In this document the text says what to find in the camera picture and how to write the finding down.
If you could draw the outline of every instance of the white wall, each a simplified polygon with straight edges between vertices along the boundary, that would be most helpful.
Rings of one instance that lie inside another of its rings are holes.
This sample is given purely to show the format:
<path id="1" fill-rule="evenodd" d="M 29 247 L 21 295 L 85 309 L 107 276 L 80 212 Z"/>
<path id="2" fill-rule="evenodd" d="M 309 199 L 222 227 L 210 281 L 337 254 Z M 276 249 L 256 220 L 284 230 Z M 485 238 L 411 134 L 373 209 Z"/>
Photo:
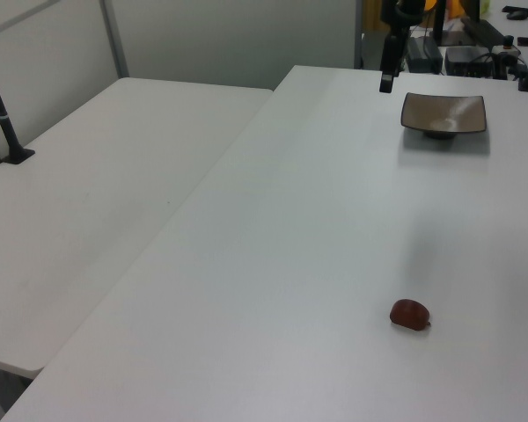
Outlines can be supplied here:
<path id="1" fill-rule="evenodd" d="M 356 0 L 106 3 L 133 77 L 274 89 L 295 64 L 354 66 Z"/>
<path id="2" fill-rule="evenodd" d="M 62 0 L 0 33 L 0 92 L 22 145 L 116 79 L 99 0 Z"/>

